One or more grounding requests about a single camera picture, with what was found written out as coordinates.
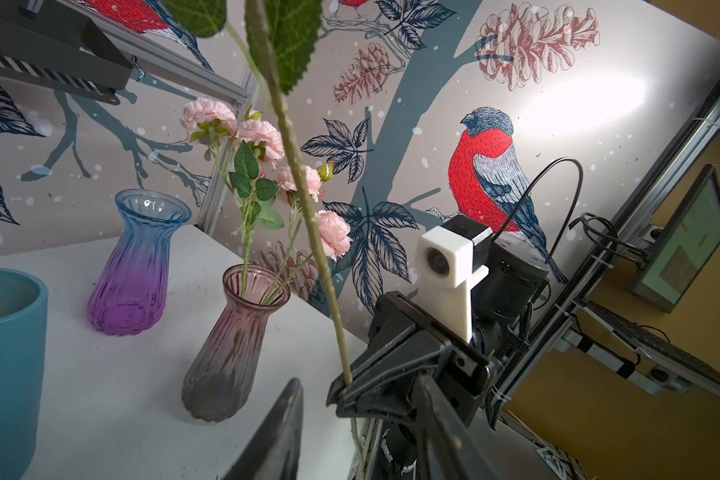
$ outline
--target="vase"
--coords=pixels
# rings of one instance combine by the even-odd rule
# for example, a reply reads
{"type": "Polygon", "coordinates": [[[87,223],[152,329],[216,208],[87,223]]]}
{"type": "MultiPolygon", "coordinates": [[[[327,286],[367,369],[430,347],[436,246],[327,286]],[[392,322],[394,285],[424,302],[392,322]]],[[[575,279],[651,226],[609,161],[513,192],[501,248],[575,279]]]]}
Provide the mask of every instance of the vase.
{"type": "Polygon", "coordinates": [[[34,456],[47,318],[43,282],[0,268],[0,480],[19,480],[34,456]]]}
{"type": "Polygon", "coordinates": [[[170,238],[192,210],[149,190],[123,190],[115,203],[125,227],[88,301],[88,321],[107,335],[133,335],[163,316],[170,238]]]}
{"type": "Polygon", "coordinates": [[[262,305],[270,288],[276,288],[276,275],[254,265],[248,266],[243,296],[242,267],[235,265],[224,272],[226,307],[192,362],[181,389],[184,408],[207,422],[229,418],[246,404],[266,323],[291,297],[285,286],[269,305],[262,305]]]}

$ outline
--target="bird illustration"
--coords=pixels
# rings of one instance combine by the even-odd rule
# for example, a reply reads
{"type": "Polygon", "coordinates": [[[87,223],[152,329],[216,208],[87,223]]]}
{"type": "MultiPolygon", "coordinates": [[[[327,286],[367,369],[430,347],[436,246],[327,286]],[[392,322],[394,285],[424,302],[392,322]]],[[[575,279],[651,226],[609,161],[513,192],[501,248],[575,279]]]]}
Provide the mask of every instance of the bird illustration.
{"type": "Polygon", "coordinates": [[[176,21],[160,0],[77,0],[77,2],[93,8],[108,19],[136,33],[152,33],[170,38],[192,52],[205,69],[213,72],[197,46],[197,39],[176,21]]]}
{"type": "MultiPolygon", "coordinates": [[[[497,231],[529,183],[514,151],[512,120],[501,110],[477,108],[461,123],[467,129],[451,157],[448,182],[459,211],[497,231]]],[[[530,196],[523,201],[505,232],[530,242],[557,281],[568,283],[547,253],[547,237],[539,227],[530,196]]]]}
{"type": "Polygon", "coordinates": [[[348,7],[353,7],[355,9],[355,13],[358,14],[355,21],[360,18],[367,18],[365,17],[365,15],[361,15],[360,12],[358,12],[358,7],[368,2],[370,2],[370,0],[333,0],[331,4],[336,6],[336,12],[334,12],[333,16],[338,15],[338,10],[340,9],[341,5],[347,5],[348,7]]]}

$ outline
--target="monitor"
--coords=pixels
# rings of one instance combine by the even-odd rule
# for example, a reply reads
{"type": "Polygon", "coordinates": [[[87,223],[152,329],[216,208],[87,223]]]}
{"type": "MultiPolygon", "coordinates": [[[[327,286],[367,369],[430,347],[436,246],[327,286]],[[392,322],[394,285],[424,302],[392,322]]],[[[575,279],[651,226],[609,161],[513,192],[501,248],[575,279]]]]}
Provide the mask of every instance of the monitor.
{"type": "Polygon", "coordinates": [[[672,219],[649,247],[650,260],[630,292],[671,312],[720,245],[720,182],[705,165],[672,219]]]}

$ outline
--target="blue cup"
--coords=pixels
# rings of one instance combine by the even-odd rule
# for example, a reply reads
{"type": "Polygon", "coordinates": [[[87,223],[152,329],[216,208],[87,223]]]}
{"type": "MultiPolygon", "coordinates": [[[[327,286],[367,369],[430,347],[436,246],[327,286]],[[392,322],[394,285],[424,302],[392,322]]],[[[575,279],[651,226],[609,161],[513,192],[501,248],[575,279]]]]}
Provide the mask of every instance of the blue cup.
{"type": "Polygon", "coordinates": [[[0,480],[19,480],[34,455],[47,314],[42,281],[0,268],[0,480]]]}

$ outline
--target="pink glass vase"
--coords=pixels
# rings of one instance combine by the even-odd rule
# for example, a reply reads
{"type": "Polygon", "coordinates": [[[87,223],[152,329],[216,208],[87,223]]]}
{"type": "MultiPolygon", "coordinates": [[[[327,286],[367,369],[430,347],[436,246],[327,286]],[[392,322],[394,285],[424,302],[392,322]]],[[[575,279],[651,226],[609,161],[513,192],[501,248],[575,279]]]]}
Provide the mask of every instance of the pink glass vase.
{"type": "Polygon", "coordinates": [[[266,323],[291,298],[286,286],[269,305],[261,304],[270,289],[277,287],[275,280],[274,272],[249,265],[246,294],[241,296],[242,265],[224,272],[226,308],[192,362],[181,389],[184,408],[193,417],[220,422],[246,404],[266,323]]]}
{"type": "Polygon", "coordinates": [[[128,335],[163,316],[170,238],[192,210],[149,190],[123,190],[115,203],[125,227],[88,300],[88,321],[107,335],[128,335]]]}

